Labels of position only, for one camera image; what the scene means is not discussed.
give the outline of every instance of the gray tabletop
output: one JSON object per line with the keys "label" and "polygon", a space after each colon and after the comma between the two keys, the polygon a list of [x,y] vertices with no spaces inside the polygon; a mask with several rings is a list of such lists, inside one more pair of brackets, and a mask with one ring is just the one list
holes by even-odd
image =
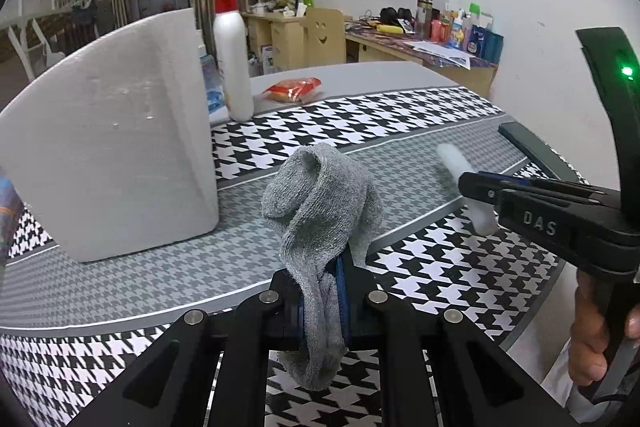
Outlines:
{"label": "gray tabletop", "polygon": [[[286,107],[259,96],[278,80],[304,76],[322,80],[322,100]],[[7,264],[2,370],[40,425],[68,422],[191,307],[221,311],[268,286],[282,265],[260,198],[301,145],[328,142],[373,172],[385,222],[367,264],[386,291],[416,309],[460,309],[507,347],[550,290],[562,263],[504,229],[476,236],[435,153],[450,142],[478,169],[543,176],[497,132],[513,120],[499,108],[411,62],[309,68],[252,84],[254,119],[229,122],[220,110],[212,126],[221,216],[212,233],[87,264],[47,243]],[[347,381],[360,394],[328,403],[297,389],[271,362],[266,425],[328,425],[319,420],[326,408],[375,422],[379,406],[358,405],[358,396],[379,389],[375,353],[348,355],[344,364],[336,385],[344,390]]]}

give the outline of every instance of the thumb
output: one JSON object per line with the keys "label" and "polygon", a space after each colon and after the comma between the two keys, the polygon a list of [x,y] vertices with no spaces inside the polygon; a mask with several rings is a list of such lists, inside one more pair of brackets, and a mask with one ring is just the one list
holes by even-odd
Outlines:
{"label": "thumb", "polygon": [[625,334],[630,339],[640,340],[640,304],[629,313],[626,320]]}

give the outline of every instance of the white tube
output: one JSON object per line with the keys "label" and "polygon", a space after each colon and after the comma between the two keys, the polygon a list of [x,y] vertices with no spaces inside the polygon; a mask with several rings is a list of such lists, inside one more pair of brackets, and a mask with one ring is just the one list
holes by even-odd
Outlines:
{"label": "white tube", "polygon": [[[438,145],[436,153],[440,161],[442,161],[442,164],[450,172],[453,181],[456,182],[456,186],[463,172],[476,172],[462,155],[462,152],[450,143],[441,143]],[[487,236],[498,230],[493,205],[482,203],[482,201],[470,200],[469,198],[465,198],[465,204],[469,209],[469,219],[471,219],[478,235]]]}

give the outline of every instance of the metal screw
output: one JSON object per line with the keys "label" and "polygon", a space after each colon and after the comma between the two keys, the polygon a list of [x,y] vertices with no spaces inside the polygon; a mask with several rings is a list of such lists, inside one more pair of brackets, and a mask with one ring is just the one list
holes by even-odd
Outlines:
{"label": "metal screw", "polygon": [[369,292],[369,300],[375,304],[382,304],[383,302],[386,302],[388,298],[389,295],[382,290],[373,290],[372,292]]}
{"label": "metal screw", "polygon": [[273,290],[266,290],[260,294],[260,301],[265,304],[271,304],[277,301],[280,298],[278,292],[274,292]]}
{"label": "metal screw", "polygon": [[199,324],[200,322],[202,322],[203,318],[204,313],[202,313],[200,310],[189,310],[184,315],[184,321],[191,326]]}
{"label": "metal screw", "polygon": [[451,324],[458,324],[462,322],[463,318],[464,318],[464,315],[462,314],[462,312],[458,310],[454,310],[450,308],[444,312],[444,319],[447,322],[450,322]]}

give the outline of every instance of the houndstooth tablecloth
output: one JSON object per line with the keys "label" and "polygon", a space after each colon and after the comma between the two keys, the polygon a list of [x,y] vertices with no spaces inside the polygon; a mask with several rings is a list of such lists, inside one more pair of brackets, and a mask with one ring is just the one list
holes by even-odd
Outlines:
{"label": "houndstooth tablecloth", "polygon": [[[104,262],[66,258],[25,212],[0,293],[2,370],[38,425],[66,425],[185,306],[221,311],[229,301],[220,296],[259,291],[281,267],[277,238],[259,219],[262,190],[297,147],[318,142],[353,155],[380,182],[386,221],[368,264],[381,288],[426,313],[459,309],[494,341],[508,343],[562,264],[505,229],[476,236],[434,149],[452,142],[478,169],[543,177],[498,134],[511,120],[463,87],[437,87],[338,97],[220,124],[212,128],[219,227]],[[28,281],[35,282],[23,288]],[[332,386],[316,393],[297,387],[271,360],[265,425],[381,421],[375,352],[349,353]]]}

